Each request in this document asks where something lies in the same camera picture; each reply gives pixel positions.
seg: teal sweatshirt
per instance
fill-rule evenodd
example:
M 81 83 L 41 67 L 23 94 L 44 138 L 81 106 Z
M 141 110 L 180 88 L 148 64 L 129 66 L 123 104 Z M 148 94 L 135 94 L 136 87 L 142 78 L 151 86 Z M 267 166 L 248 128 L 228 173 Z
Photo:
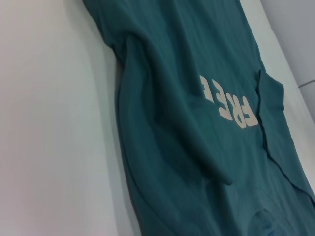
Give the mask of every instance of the teal sweatshirt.
M 314 236 L 284 88 L 239 0 L 84 2 L 124 65 L 117 119 L 143 235 Z

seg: white wall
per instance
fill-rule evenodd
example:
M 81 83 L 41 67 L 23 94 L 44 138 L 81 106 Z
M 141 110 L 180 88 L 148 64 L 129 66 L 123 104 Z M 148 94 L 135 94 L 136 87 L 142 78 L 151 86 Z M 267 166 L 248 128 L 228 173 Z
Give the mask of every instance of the white wall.
M 270 25 L 315 121 L 315 1 L 261 0 Z
M 140 235 L 114 116 L 116 60 L 81 2 L 0 1 L 2 236 Z

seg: white lettering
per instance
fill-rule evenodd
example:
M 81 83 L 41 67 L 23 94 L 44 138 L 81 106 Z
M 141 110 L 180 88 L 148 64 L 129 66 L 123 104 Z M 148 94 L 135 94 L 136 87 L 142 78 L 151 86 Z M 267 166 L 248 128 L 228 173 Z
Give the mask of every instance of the white lettering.
M 231 116 L 231 112 L 227 106 L 227 101 L 226 101 L 226 97 L 224 94 L 224 90 L 222 88 L 221 85 L 218 84 L 217 81 L 212 80 L 213 84 L 215 85 L 215 87 L 219 90 L 219 93 L 217 93 L 217 100 L 221 103 L 224 104 L 225 109 L 223 107 L 219 108 L 219 113 L 222 117 L 226 118 L 227 120 L 233 120 L 232 116 Z
M 201 79 L 201 83 L 203 84 L 203 87 L 204 87 L 203 92 L 205 94 L 206 99 L 208 99 L 209 101 L 214 102 L 212 94 L 211 94 L 211 91 L 210 91 L 210 87 L 209 87 L 208 81 L 203 76 L 200 76 L 200 79 Z
M 233 107 L 233 116 L 234 116 L 235 122 L 242 129 L 246 128 L 244 115 L 243 115 L 242 108 L 241 108 L 241 105 L 240 105 L 240 102 L 239 102 L 237 96 L 233 95 L 233 99 L 232 99 L 232 96 L 229 93 L 227 93 L 226 97 Z
M 244 114 L 247 114 L 249 116 L 249 118 L 245 118 L 246 124 L 249 127 L 258 125 L 258 120 L 257 120 L 254 112 L 252 112 L 251 107 L 247 101 L 247 98 L 245 98 L 244 96 L 243 96 L 243 103 L 244 103 L 244 105 L 242 105 L 242 110 L 243 110 Z

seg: white surface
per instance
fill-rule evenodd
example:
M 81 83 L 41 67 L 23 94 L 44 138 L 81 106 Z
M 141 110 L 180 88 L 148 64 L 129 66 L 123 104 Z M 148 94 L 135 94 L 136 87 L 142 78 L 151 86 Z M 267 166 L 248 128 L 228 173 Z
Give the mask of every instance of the white surface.
M 313 121 L 315 121 L 315 82 L 301 87 L 300 91 L 313 117 Z
M 261 0 L 298 85 L 315 79 L 315 1 Z
M 259 0 L 242 0 L 314 187 L 314 126 Z M 0 235 L 139 236 L 114 113 L 120 69 L 80 0 L 0 1 Z

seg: green fabric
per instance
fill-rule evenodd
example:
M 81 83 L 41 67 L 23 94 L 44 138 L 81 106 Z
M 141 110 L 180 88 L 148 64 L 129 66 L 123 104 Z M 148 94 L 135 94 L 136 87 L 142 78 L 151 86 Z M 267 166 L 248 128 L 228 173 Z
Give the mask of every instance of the green fabric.
M 315 235 L 284 89 L 239 0 L 84 2 L 125 67 L 118 122 L 142 233 Z

